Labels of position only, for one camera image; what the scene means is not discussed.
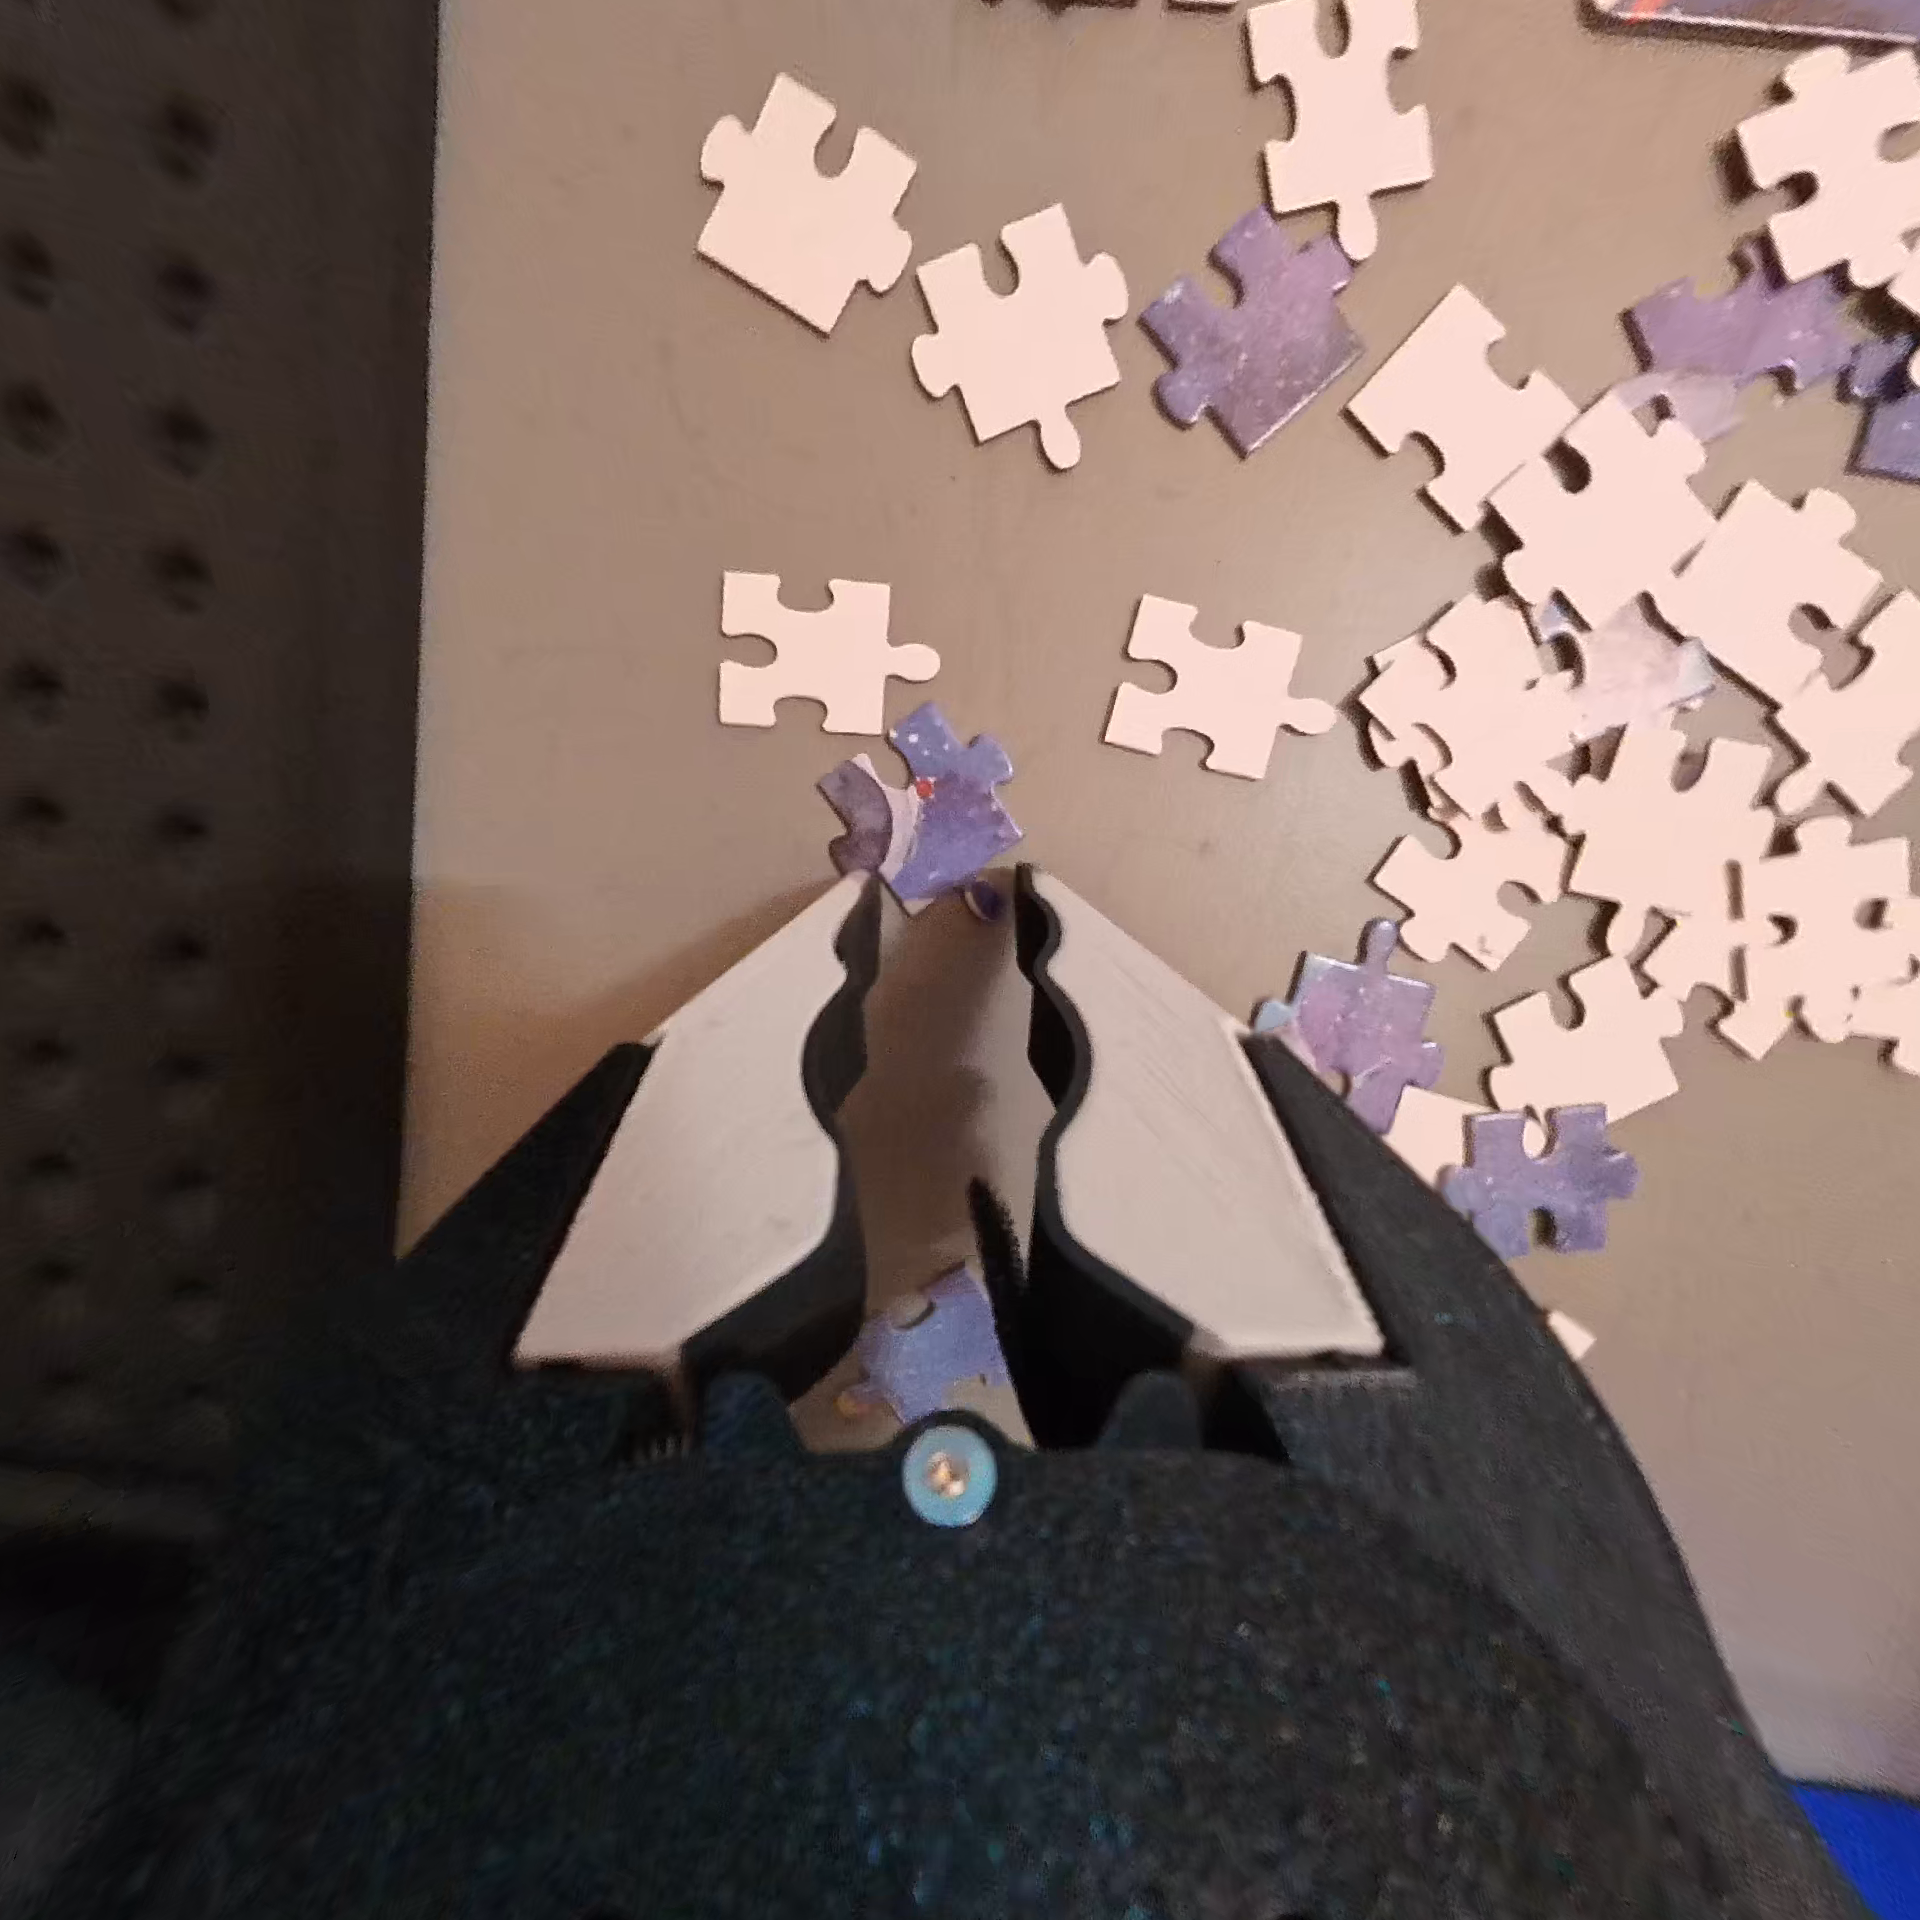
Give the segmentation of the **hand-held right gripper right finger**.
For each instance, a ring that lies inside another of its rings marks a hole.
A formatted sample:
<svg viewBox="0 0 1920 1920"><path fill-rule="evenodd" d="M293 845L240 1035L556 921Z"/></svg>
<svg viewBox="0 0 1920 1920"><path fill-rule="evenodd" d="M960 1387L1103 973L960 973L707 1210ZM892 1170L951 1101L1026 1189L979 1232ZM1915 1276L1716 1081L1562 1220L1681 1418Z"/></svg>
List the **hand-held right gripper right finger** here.
<svg viewBox="0 0 1920 1920"><path fill-rule="evenodd" d="M1250 1028L1021 865L1026 1058L1052 1115L1026 1253L1037 1359L1068 1408L1138 1375L1373 1364L1385 1332L1266 1097Z"/></svg>

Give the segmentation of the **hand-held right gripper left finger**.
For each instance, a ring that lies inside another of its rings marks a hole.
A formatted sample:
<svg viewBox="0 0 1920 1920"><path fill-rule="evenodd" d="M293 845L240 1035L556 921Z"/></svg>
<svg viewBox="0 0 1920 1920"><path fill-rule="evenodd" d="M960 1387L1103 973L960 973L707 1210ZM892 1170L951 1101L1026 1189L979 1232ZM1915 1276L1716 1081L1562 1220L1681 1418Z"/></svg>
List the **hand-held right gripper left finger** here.
<svg viewBox="0 0 1920 1920"><path fill-rule="evenodd" d="M881 884L843 877L640 1045L514 1360L816 1386L867 1308L840 1115L868 1066Z"/></svg>

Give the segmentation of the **blue plastic bin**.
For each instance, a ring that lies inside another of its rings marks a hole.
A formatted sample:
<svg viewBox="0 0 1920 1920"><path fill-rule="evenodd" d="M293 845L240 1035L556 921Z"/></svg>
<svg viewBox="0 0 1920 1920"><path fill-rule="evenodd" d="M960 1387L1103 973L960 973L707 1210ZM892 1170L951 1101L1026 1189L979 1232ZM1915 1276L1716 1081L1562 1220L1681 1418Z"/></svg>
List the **blue plastic bin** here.
<svg viewBox="0 0 1920 1920"><path fill-rule="evenodd" d="M1919 1919L1915 1794L1789 1779L1783 1786L1874 1915Z"/></svg>

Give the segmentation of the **purple puzzle piece helmet arc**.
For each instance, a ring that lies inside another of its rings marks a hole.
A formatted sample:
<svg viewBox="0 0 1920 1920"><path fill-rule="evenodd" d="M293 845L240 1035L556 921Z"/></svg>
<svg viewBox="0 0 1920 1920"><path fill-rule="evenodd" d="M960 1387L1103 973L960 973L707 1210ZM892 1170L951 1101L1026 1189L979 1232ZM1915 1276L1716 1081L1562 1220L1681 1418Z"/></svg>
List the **purple puzzle piece helmet arc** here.
<svg viewBox="0 0 1920 1920"><path fill-rule="evenodd" d="M842 759L816 791L840 825L827 858L842 875L874 875L914 919L987 880L1024 840L1002 802L1016 763L992 732L963 737L927 701L888 733L905 779L889 785L868 754Z"/></svg>

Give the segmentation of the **blue space puzzle frame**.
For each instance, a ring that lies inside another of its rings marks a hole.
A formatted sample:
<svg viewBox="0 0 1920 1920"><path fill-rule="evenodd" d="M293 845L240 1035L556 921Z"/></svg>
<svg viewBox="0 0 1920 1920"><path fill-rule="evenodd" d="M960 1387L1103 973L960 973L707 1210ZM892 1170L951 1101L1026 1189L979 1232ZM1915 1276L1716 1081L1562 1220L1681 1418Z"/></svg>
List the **blue space puzzle frame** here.
<svg viewBox="0 0 1920 1920"><path fill-rule="evenodd" d="M1915 2L1587 2L1584 9L1637 33L1713 33L1868 48L1919 44Z"/></svg>

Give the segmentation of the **pile of puzzle pieces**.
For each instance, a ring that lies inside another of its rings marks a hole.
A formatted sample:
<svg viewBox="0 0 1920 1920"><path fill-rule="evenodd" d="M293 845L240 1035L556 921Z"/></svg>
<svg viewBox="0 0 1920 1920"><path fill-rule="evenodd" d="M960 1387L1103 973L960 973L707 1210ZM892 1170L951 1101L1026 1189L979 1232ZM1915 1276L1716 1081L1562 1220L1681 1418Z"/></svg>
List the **pile of puzzle pieces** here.
<svg viewBox="0 0 1920 1920"><path fill-rule="evenodd" d="M1314 4L1258 4L1244 21L1252 76L1279 83L1291 130L1264 152L1264 203L1211 248L1227 304L1177 279L1138 322L1168 365L1156 404L1177 426L1215 419L1255 452L1360 356L1338 301L1377 250L1373 199L1434 176L1427 108L1391 97L1395 59L1417 50L1416 4L1343 4L1345 48L1317 40ZM754 122L705 139L719 188L698 251L820 335L860 283L905 271L896 212L916 162L874 128L827 173L818 146L835 108L781 74ZM1607 1210L1640 1168L1609 1122L1676 1091L1664 1053L1683 1002L1730 1000L1724 1035L1760 1058L1793 1021L1824 1041L1884 1042L1915 1073L1915 893L1906 841L1858 841L1841 816L1789 820L1823 791L1857 816L1909 777L1915 739L1915 597L1860 629L1864 675L1834 685L1793 629L1800 610L1845 624L1879 576L1845 544L1851 509L1831 492L1780 500L1743 487L1711 513L1691 492L1722 400L1763 375L1795 381L1848 368L1841 283L1891 291L1915 315L1915 153L1884 153L1915 128L1915 48L1797 58L1780 100L1736 144L1763 186L1810 180L1777 216L1744 274L1714 299L1676 281L1629 309L1648 356L1640 386L1577 409L1546 375L1500 378L1504 337L1463 283L1385 356L1349 404L1380 452L1423 441L1427 493L1468 533L1489 516L1517 541L1504 588L1468 595L1371 657L1360 688L1380 763L1410 769L1449 835L1440 858L1403 836L1377 887L1403 908L1373 919L1360 957L1304 957L1289 1000L1255 1010L1250 1041L1289 1048L1387 1149L1460 1212L1497 1258L1522 1258L1546 1224L1559 1253L1604 1247ZM1081 256L1063 207L1003 226L1016 285L989 289L976 248L920 265L930 332L913 345L930 397L960 393L979 441L1034 426L1055 469L1081 441L1073 408L1108 391L1122 321L1112 256ZM765 640L765 664L719 671L719 719L770 727L781 699L824 706L833 730L874 732L889 680L927 682L929 649L895 647L889 591L831 583L831 605L791 608L770 573L730 571L724 633ZM1104 741L1154 754L1167 733L1207 741L1207 769L1261 779L1280 732L1327 733L1330 705L1297 697L1293 631L1242 626L1232 647L1195 639L1193 608L1140 599L1127 657L1164 688L1116 685ZM1802 753L1768 799L1759 744L1716 739L1677 783L1688 741L1669 714L1700 696L1696 672L1732 677L1771 706ZM1569 889L1609 908L1607 955L1569 977L1579 1010L1559 1025L1543 995L1495 1010L1504 1060L1492 1109L1434 1095L1443 1051L1424 1032L1434 987L1395 973L1399 946L1500 969L1524 924L1504 887L1551 906Z"/></svg>

